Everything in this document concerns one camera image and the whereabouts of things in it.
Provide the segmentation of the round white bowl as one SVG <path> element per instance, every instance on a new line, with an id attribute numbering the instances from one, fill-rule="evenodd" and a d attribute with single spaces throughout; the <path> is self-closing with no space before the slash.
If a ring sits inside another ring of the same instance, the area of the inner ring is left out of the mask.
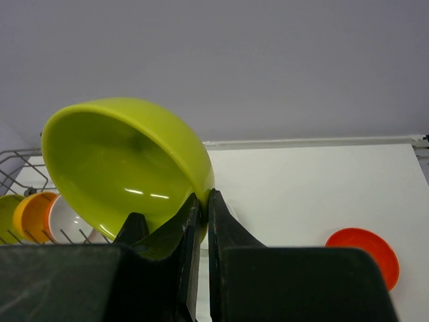
<path id="1" fill-rule="evenodd" d="M 44 215 L 44 231 L 58 244 L 108 244 L 107 239 L 90 226 L 57 195 L 48 205 Z"/>

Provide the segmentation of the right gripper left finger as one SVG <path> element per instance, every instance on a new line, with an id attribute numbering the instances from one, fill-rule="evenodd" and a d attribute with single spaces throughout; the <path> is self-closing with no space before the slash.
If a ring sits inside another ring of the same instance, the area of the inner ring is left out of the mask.
<path id="1" fill-rule="evenodd" d="M 110 244 L 1 248 L 2 321 L 194 321 L 200 203 L 152 233 L 132 213 Z"/>

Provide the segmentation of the yellow bowl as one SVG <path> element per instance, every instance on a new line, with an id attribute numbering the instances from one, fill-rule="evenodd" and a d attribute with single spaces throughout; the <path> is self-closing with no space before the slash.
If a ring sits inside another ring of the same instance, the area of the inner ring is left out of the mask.
<path id="1" fill-rule="evenodd" d="M 45 191 L 25 197 L 13 213 L 13 226 L 21 237 L 42 244 L 50 241 L 45 222 L 52 201 L 58 194 Z"/>

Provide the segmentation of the orange-red bowl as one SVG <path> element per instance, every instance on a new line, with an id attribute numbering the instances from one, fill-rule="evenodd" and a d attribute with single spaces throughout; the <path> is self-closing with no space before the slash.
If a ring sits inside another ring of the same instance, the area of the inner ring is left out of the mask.
<path id="1" fill-rule="evenodd" d="M 393 248 L 379 235 L 367 229 L 346 227 L 334 232 L 326 241 L 326 247 L 358 248 L 367 252 L 378 265 L 388 291 L 400 278 L 400 263 Z"/>

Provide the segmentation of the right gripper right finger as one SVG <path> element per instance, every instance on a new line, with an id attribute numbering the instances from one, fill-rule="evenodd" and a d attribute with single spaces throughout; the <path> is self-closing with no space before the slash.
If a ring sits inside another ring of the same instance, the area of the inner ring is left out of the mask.
<path id="1" fill-rule="evenodd" d="M 270 248 L 208 199 L 213 321 L 397 321 L 381 272 L 357 248 Z"/>

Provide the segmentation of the lime green bowl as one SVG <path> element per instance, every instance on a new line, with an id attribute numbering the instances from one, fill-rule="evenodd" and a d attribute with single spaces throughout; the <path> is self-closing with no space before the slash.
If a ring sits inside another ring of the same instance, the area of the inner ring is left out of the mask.
<path id="1" fill-rule="evenodd" d="M 41 148 L 60 194 L 109 239 L 131 213 L 156 230 L 191 195 L 208 211 L 215 176 L 204 144 L 152 102 L 111 97 L 65 107 L 46 122 Z"/>
<path id="2" fill-rule="evenodd" d="M 20 243 L 23 239 L 13 226 L 13 214 L 19 203 L 24 200 L 21 195 L 4 195 L 0 199 L 0 234 L 1 245 Z"/>

